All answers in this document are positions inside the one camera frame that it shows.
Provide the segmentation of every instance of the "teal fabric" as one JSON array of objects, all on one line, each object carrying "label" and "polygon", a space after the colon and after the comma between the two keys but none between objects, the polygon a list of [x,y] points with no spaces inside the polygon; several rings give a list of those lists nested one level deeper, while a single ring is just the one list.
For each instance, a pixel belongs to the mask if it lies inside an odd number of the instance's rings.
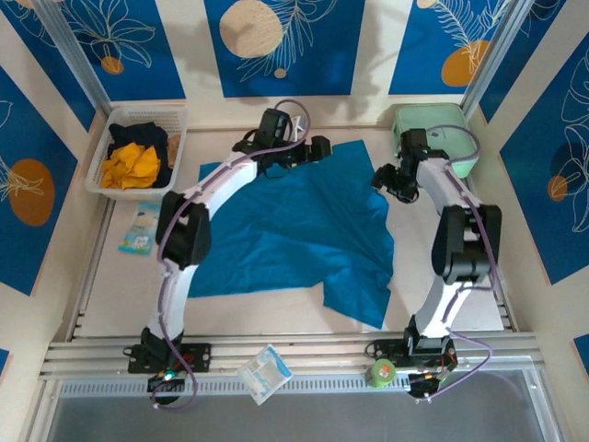
[{"label": "teal fabric", "polygon": [[[201,178],[217,164],[201,167]],[[381,328],[393,274],[388,203],[370,186],[363,141],[318,163],[275,167],[237,192],[212,221],[213,246],[190,297],[310,287],[324,306]]]}]

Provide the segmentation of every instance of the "mint green box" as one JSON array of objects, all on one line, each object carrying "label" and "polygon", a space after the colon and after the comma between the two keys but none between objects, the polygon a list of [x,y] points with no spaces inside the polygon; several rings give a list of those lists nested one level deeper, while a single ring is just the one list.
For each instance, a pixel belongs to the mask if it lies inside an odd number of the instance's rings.
[{"label": "mint green box", "polygon": [[[440,124],[453,124],[468,129],[467,119],[459,106],[453,103],[410,104],[397,109],[393,124],[395,149],[399,149],[401,134],[409,129],[429,129]],[[442,149],[450,159],[467,157],[477,151],[472,138],[457,129],[438,129],[427,134],[431,149]],[[454,164],[454,172],[459,178],[466,178],[477,158]]]}]

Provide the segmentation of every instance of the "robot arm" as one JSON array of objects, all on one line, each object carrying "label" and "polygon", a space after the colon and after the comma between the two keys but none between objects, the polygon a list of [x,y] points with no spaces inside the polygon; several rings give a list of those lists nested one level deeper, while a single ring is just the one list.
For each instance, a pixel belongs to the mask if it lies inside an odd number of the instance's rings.
[{"label": "robot arm", "polygon": [[[417,200],[419,188],[430,194],[440,216],[432,247],[435,277],[425,302],[411,317],[403,339],[374,341],[374,355],[421,373],[440,374],[445,366],[447,374],[456,368],[456,361],[449,356],[455,349],[448,330],[468,295],[473,289],[481,289],[480,284],[491,273],[491,259],[483,235],[487,236],[496,262],[502,213],[496,205],[482,204],[468,190],[454,173],[444,151],[427,146],[425,130],[412,129],[402,134],[399,158],[399,168],[385,165],[376,172],[372,184],[377,189],[385,187],[405,204]],[[482,227],[473,210],[480,215]],[[437,391],[439,380],[427,378],[421,385],[413,383],[410,394],[418,398],[424,393],[432,394]]]},{"label": "robot arm", "polygon": [[[284,168],[319,161],[331,154],[329,140],[323,136],[300,143],[296,141],[297,119],[276,109],[268,109],[260,127],[251,131],[233,147],[233,153],[209,176],[183,193],[168,192],[162,201],[157,224],[156,242],[160,245],[160,260],[165,260],[167,272],[160,288],[153,315],[141,334],[141,343],[127,349],[130,373],[161,374],[174,371],[177,353],[190,359],[200,359],[198,345],[182,344],[184,310],[192,277],[211,248],[211,219],[216,211],[243,186],[274,164]],[[192,365],[194,371],[200,371]]]},{"label": "robot arm", "polygon": [[[168,275],[169,284],[163,286],[161,305],[158,302],[142,332],[141,343],[131,348],[130,373],[157,374],[179,365],[170,351],[161,324],[178,353],[185,359],[191,355],[193,346],[181,343],[184,309],[192,277],[211,247],[210,220],[218,208],[272,164],[289,167],[330,155],[329,140],[313,137],[311,145],[301,144],[283,151],[276,149],[254,160],[252,153],[267,152],[268,148],[288,144],[283,140],[286,121],[290,119],[284,112],[267,110],[260,128],[253,131],[256,133],[253,142],[246,137],[234,146],[234,153],[209,177],[182,194],[169,192],[165,196],[156,241],[163,248],[163,258],[171,265],[171,274]],[[448,359],[448,355],[454,353],[448,329],[468,294],[478,288],[491,270],[471,204],[482,217],[495,260],[499,249],[501,211],[497,206],[481,204],[469,192],[448,166],[445,152],[427,146],[424,130],[410,130],[401,136],[399,156],[400,167],[387,164],[380,168],[372,185],[377,189],[386,187],[388,192],[407,204],[417,200],[419,188],[432,196],[441,217],[432,249],[432,267],[436,276],[422,308],[411,317],[403,339],[375,341],[374,355],[387,357],[395,365],[415,372],[440,372],[441,366],[445,366],[447,372],[456,367],[456,361],[453,363],[451,357]],[[177,211],[189,200],[182,218],[174,222]],[[169,238],[164,240],[171,225]],[[414,382],[411,386],[410,394],[421,397],[424,392],[437,390],[439,378]]]}]

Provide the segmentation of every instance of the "yellow towel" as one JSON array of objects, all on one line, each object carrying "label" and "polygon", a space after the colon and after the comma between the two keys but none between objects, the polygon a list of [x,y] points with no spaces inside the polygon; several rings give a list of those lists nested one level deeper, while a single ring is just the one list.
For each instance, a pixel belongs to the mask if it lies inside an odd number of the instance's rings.
[{"label": "yellow towel", "polygon": [[142,145],[131,143],[121,147],[102,163],[102,182],[105,189],[147,188],[156,182],[161,161],[156,149],[145,149]]}]

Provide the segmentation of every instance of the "laundry basket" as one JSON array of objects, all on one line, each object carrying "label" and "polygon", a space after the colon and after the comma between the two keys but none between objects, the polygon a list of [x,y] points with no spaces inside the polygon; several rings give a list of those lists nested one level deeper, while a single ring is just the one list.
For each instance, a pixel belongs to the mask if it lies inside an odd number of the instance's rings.
[{"label": "laundry basket", "polygon": [[[115,200],[142,200],[142,201],[159,201],[164,195],[171,191],[178,177],[178,170],[184,143],[186,141],[186,126],[188,120],[188,110],[184,106],[124,106],[116,108],[110,113],[104,132],[98,141],[96,153],[90,163],[90,169],[86,176],[86,189],[93,193],[102,193]],[[149,189],[103,189],[100,187],[102,182],[102,163],[107,159],[109,145],[112,142],[109,127],[113,123],[122,126],[129,126],[142,122],[154,122],[167,132],[167,136],[180,134],[178,154],[172,176],[169,184],[162,188]]]}]

